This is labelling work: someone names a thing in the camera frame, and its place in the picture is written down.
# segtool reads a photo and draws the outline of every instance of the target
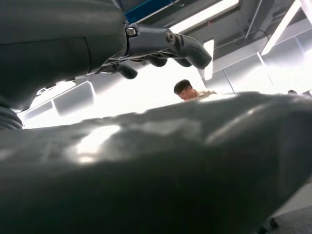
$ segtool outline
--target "bright light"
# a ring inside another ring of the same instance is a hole
[[[209,80],[212,78],[213,73],[213,51],[215,48],[215,40],[210,40],[204,44],[204,48],[212,56],[212,61],[205,68],[205,80]]]
[[[32,109],[34,107],[41,105],[44,102],[51,100],[52,98],[54,98],[56,96],[58,96],[61,93],[63,93],[66,90],[71,89],[76,85],[75,82],[73,81],[61,81],[57,84],[56,84],[55,87],[51,88],[51,90],[47,90],[43,92],[42,95],[38,96],[35,98],[35,100],[31,104],[30,109]]]
[[[82,164],[92,163],[94,162],[93,157],[80,157],[79,162]]]
[[[120,130],[117,125],[109,125],[94,130],[77,145],[78,154],[96,154],[104,141]]]
[[[262,50],[261,55],[266,55],[270,52],[276,41],[282,35],[282,33],[289,24],[289,22],[300,9],[301,3],[298,0],[295,2],[287,11],[284,18],[275,30],[275,32],[270,38],[270,40]]]
[[[197,26],[203,23],[205,20],[209,20],[212,17],[218,17],[224,12],[230,11],[236,7],[239,0],[222,0],[203,11],[199,12],[193,16],[185,19],[170,28],[174,33],[181,33],[186,29]]]

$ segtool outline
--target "fluorescent light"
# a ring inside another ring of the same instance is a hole
[[[209,80],[212,78],[213,73],[213,51],[215,49],[215,40],[210,40],[204,44],[204,48],[212,56],[212,61],[205,68],[205,80]]]
[[[284,18],[275,30],[275,32],[270,38],[270,40],[262,50],[261,55],[266,55],[270,52],[276,41],[282,35],[282,33],[289,24],[289,22],[300,9],[301,3],[298,0],[295,2],[287,11]]]
[[[193,16],[185,19],[170,28],[174,33],[181,33],[186,29],[198,26],[205,20],[217,17],[236,7],[239,0],[222,0]]]

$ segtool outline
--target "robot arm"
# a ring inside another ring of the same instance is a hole
[[[119,63],[129,59],[162,66],[173,57],[198,68],[212,60],[194,39],[124,19],[111,0],[1,1],[0,106],[26,110],[41,88],[120,72]]]

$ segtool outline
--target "white wall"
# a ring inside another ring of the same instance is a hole
[[[99,116],[114,116],[175,104],[181,100],[173,89],[182,79],[188,79],[195,89],[205,89],[196,68],[185,68],[169,59],[164,67],[148,65],[139,70],[135,79],[122,79],[97,93],[94,108]]]

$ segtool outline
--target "black cable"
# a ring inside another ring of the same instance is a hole
[[[6,107],[0,107],[0,130],[22,128],[22,121],[16,113]]]
[[[261,29],[257,29],[255,32],[262,32],[264,33],[265,36],[267,37],[267,40],[270,40],[270,37],[267,35],[267,33],[266,31],[261,30]]]

